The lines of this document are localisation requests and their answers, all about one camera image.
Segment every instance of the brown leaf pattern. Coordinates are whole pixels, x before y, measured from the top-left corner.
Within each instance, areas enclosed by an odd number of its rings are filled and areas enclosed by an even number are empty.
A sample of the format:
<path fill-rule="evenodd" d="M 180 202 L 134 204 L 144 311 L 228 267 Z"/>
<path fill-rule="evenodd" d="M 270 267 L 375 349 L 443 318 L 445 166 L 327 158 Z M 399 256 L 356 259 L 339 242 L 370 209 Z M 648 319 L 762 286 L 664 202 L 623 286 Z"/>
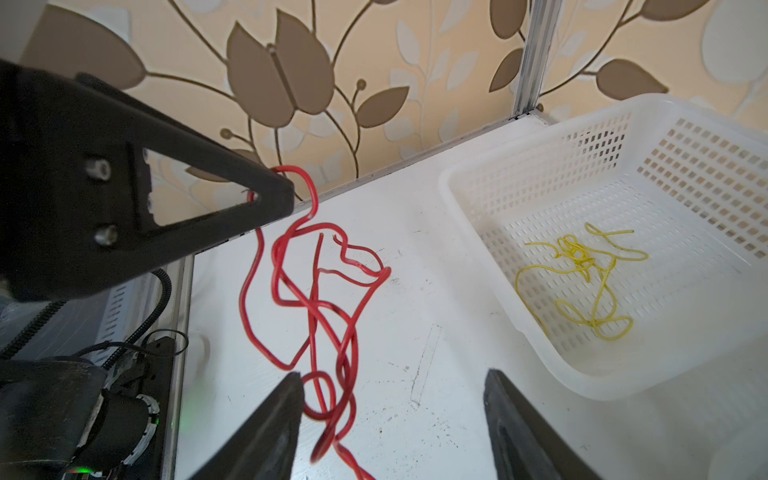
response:
<path fill-rule="evenodd" d="M 193 177 L 200 178 L 201 180 L 208 180 L 209 182 L 225 183 L 229 181 L 226 178 L 219 177 L 218 175 L 209 174 L 205 170 L 201 170 L 197 167 L 188 167 L 185 171 Z"/>
<path fill-rule="evenodd" d="M 235 23 L 227 40 L 227 76 L 237 103 L 255 121 L 285 127 L 296 109 L 272 55 Z"/>
<path fill-rule="evenodd" d="M 507 39 L 517 33 L 526 10 L 525 0 L 491 0 L 491 26 L 496 36 Z"/>
<path fill-rule="evenodd" d="M 703 7 L 709 0 L 645 0 L 640 15 L 656 22 L 679 20 Z"/>
<path fill-rule="evenodd" d="M 373 128 L 392 120 L 408 97 L 409 87 L 388 88 L 372 95 L 357 109 L 357 123 Z"/>
<path fill-rule="evenodd" d="M 509 82 L 513 81 L 515 77 L 518 76 L 518 72 L 520 71 L 520 61 L 522 59 L 522 48 L 516 48 L 509 52 L 496 69 L 496 73 L 493 75 L 493 80 L 491 80 L 491 86 L 488 88 L 488 92 L 497 91 L 509 85 Z"/>
<path fill-rule="evenodd" d="M 662 85 L 640 65 L 629 60 L 611 60 L 597 73 L 598 89 L 614 100 L 625 100 L 639 94 L 665 94 Z"/>
<path fill-rule="evenodd" d="M 275 54 L 296 108 L 323 113 L 333 97 L 333 66 L 326 49 L 296 17 L 277 11 Z"/>
<path fill-rule="evenodd" d="M 147 74 L 133 48 L 112 30 L 53 5 L 45 6 L 21 64 L 69 78 L 88 73 L 120 89 L 135 87 Z"/>

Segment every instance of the screw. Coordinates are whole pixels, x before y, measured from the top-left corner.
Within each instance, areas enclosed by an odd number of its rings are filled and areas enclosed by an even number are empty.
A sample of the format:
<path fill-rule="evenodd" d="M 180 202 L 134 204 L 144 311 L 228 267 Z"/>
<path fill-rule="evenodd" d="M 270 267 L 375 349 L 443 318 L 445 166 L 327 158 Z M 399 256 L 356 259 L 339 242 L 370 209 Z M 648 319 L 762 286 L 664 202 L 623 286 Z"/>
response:
<path fill-rule="evenodd" d="M 85 161 L 85 173 L 94 180 L 105 182 L 112 176 L 112 166 L 104 158 L 89 158 Z"/>
<path fill-rule="evenodd" d="M 96 230 L 94 240 L 102 247 L 111 247 L 118 241 L 118 228 L 115 225 L 107 225 Z"/>

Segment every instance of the yellow wire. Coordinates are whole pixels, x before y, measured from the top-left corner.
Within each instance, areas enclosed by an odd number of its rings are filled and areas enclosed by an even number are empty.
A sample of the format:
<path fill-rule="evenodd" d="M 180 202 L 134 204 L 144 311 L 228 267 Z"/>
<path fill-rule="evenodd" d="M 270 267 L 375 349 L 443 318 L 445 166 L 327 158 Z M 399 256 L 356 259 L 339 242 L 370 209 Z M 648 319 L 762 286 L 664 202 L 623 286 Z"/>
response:
<path fill-rule="evenodd" d="M 553 273 L 559 273 L 561 275 L 568 275 L 569 273 L 579 273 L 587 283 L 591 283 L 592 277 L 589 272 L 589 269 L 594 267 L 598 271 L 598 279 L 600 280 L 600 289 L 598 290 L 597 298 L 595 299 L 594 304 L 592 306 L 590 318 L 585 317 L 584 314 L 582 314 L 579 311 L 579 309 L 576 308 L 572 303 L 563 299 L 555 299 L 554 307 L 563 317 L 565 317 L 569 321 L 576 323 L 577 325 L 586 325 L 591 327 L 599 338 L 607 341 L 618 340 L 621 337 L 625 336 L 630 331 L 630 329 L 634 325 L 634 320 L 632 319 L 631 316 L 628 316 L 628 315 L 614 316 L 614 314 L 616 313 L 616 309 L 618 307 L 618 301 L 616 299 L 616 295 L 614 294 L 614 291 L 607 284 L 608 277 L 611 275 L 611 272 L 613 272 L 614 268 L 616 268 L 616 265 L 619 260 L 623 260 L 627 262 L 641 262 L 643 260 L 647 260 L 648 254 L 642 250 L 634 250 L 631 248 L 620 247 L 614 241 L 608 238 L 609 236 L 612 236 L 612 235 L 634 233 L 634 230 L 619 230 L 615 232 L 603 232 L 600 229 L 598 229 L 595 225 L 588 222 L 584 224 L 584 229 L 590 235 L 595 235 L 596 237 L 602 237 L 606 242 L 608 242 L 613 248 L 617 250 L 621 250 L 623 252 L 629 252 L 629 253 L 636 253 L 640 256 L 639 257 L 619 257 L 614 253 L 590 248 L 579 243 L 578 238 L 576 238 L 576 236 L 572 234 L 564 235 L 563 237 L 558 238 L 556 240 L 557 246 L 551 243 L 546 243 L 546 242 L 525 243 L 525 245 L 543 245 L 546 247 L 550 247 L 551 249 L 554 250 L 554 258 L 556 259 L 560 257 L 568 258 L 574 263 L 574 266 L 576 268 L 572 270 L 557 270 L 555 268 L 551 268 L 545 265 L 526 266 L 521 270 L 519 270 L 517 276 L 515 276 L 515 292 L 518 293 L 518 295 L 520 296 L 520 300 L 522 300 L 525 307 L 528 308 L 528 311 L 531 312 L 531 315 L 536 319 L 538 324 L 541 326 L 541 329 L 544 330 L 545 335 L 549 336 L 547 327 L 544 325 L 544 323 L 541 321 L 538 315 L 536 315 L 534 310 L 528 305 L 528 303 L 525 301 L 523 296 L 520 294 L 520 289 L 519 289 L 520 275 L 526 270 L 532 270 L 534 268 L 542 268 L 544 270 L 547 270 Z M 607 255 L 608 257 L 610 257 L 608 267 L 603 268 L 599 266 L 596 259 L 592 256 L 592 253 L 599 253 L 599 254 Z M 599 318 L 598 308 L 600 306 L 600 301 L 602 300 L 605 292 L 608 292 L 608 295 L 611 298 L 611 311 L 605 317 Z M 569 309 L 571 312 L 575 313 L 576 317 L 569 314 L 566 311 L 566 308 Z M 601 327 L 606 323 L 620 322 L 622 320 L 627 320 L 628 323 L 626 327 L 623 328 L 621 332 L 619 332 L 617 335 L 606 336 L 602 332 Z"/>

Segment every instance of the floral wallpaper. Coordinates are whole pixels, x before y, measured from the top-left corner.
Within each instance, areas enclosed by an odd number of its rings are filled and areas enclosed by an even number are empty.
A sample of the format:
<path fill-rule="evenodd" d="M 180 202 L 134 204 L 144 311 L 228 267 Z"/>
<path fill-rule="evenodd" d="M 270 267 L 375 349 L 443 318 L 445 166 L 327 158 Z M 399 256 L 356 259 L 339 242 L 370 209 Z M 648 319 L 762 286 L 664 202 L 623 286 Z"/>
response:
<path fill-rule="evenodd" d="M 530 0 L 56 0 L 22 64 L 94 74 L 245 161 L 301 166 L 324 191 L 509 117 L 529 11 Z M 156 219 L 245 201 L 235 183 L 147 162 Z"/>
<path fill-rule="evenodd" d="M 561 121 L 646 92 L 768 133 L 768 2 L 564 0 L 540 109 Z"/>

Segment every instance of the white tabletop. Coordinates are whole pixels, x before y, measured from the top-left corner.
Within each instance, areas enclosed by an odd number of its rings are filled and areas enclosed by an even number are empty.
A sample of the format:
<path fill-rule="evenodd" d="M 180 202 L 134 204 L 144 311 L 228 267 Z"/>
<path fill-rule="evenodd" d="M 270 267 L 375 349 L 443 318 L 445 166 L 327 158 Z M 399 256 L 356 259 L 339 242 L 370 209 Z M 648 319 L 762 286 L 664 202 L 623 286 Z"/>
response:
<path fill-rule="evenodd" d="M 766 337 L 613 402 L 571 392 L 541 364 L 473 267 L 446 215 L 437 178 L 462 159 L 543 127 L 532 117 L 513 121 L 320 205 L 314 221 L 339 224 L 350 243 L 371 247 L 392 267 L 357 326 L 358 414 L 343 442 L 379 479 L 496 478 L 482 403 L 491 367 L 502 370 L 606 479 L 706 478 L 715 451 L 768 413 Z M 295 217 L 264 229 L 267 247 Z M 292 242 L 286 258 L 286 271 L 306 289 L 316 241 L 309 237 Z M 321 265 L 336 265 L 326 245 Z M 285 375 L 251 346 L 240 324 L 237 296 L 255 249 L 250 233 L 195 260 L 179 479 L 204 464 Z M 247 306 L 257 335 L 287 361 L 306 338 L 306 311 L 273 303 L 271 272 L 265 255 Z M 320 289 L 342 307 L 359 299 L 360 289 L 329 277 Z M 320 351 L 321 368 L 333 375 L 330 345 L 321 344 Z M 297 368 L 308 372 L 309 361 Z M 313 391 L 306 392 L 312 402 Z M 309 464 L 322 430 L 323 424 L 303 418 L 292 478 L 354 478 L 333 450 Z"/>

